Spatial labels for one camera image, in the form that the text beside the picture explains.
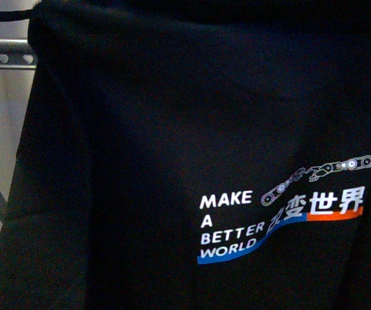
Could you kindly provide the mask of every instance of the robotic arm graphic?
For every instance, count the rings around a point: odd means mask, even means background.
[[[321,166],[310,167],[309,169],[300,168],[297,170],[289,179],[274,187],[271,191],[264,194],[261,198],[261,203],[264,206],[271,205],[277,200],[278,197],[285,192],[286,188],[294,181],[300,180],[304,174],[312,175],[308,178],[309,182],[315,182],[319,178],[324,178],[325,176],[340,171],[353,171],[360,169],[367,169],[371,167],[371,155],[350,158],[346,161],[335,161],[333,163],[325,163]]]

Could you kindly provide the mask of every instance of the black t-shirt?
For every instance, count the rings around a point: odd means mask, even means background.
[[[136,5],[34,9],[0,309],[371,309],[371,25]]]

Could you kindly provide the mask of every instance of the black cord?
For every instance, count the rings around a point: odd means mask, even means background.
[[[29,19],[31,12],[32,9],[24,11],[0,11],[0,21],[22,21],[24,19]]]

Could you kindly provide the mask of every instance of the orange stripe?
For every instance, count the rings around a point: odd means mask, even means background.
[[[307,213],[307,221],[342,221],[351,218],[357,218],[363,214],[363,206],[360,206],[356,212],[353,209],[347,210],[346,213],[340,214],[340,211],[333,214],[313,215]]]

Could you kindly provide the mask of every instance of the blue stripe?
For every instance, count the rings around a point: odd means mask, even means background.
[[[242,251],[239,251],[239,252],[236,252],[236,253],[225,254],[223,256],[214,255],[213,257],[206,256],[204,258],[202,258],[201,256],[198,256],[197,257],[198,265],[227,262],[229,260],[233,260],[233,259],[242,257],[244,255],[247,255],[247,254],[255,251],[256,249],[258,249],[259,247],[261,247],[261,245],[265,242],[265,240],[269,236],[271,236],[271,234],[274,231],[276,231],[278,228],[280,228],[282,226],[285,226],[285,225],[288,225],[288,224],[291,224],[291,223],[300,223],[300,222],[307,222],[307,213],[303,213],[302,216],[298,216],[298,217],[295,217],[295,218],[289,218],[289,219],[287,219],[287,221],[280,220],[280,222],[276,226],[274,226],[274,228],[268,234],[266,234],[263,239],[256,242],[256,244],[253,245],[249,249],[245,249],[245,250],[242,250]]]

